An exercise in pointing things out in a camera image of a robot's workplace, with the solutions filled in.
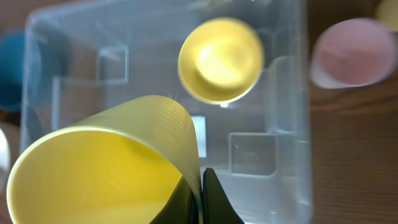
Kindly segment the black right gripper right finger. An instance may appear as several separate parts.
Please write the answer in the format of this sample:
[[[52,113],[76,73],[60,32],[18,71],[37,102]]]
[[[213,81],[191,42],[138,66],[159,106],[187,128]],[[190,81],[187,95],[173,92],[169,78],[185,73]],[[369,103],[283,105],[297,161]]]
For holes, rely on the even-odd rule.
[[[203,173],[202,201],[204,224],[244,224],[212,168],[206,168]]]

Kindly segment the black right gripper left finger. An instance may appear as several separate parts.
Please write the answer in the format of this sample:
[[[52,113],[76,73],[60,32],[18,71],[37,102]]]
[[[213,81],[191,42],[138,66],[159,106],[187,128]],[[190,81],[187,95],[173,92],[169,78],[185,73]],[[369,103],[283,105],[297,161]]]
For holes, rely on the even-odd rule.
[[[181,177],[169,200],[150,224],[199,224],[196,198]]]

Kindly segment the pink plastic cup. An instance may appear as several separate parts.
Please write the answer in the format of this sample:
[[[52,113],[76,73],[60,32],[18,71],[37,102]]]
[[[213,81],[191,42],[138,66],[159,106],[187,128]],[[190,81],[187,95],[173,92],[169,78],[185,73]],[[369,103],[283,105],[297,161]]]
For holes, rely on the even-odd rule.
[[[329,27],[319,36],[310,76],[321,88],[355,88],[383,81],[396,67],[393,34],[373,19],[355,18]]]

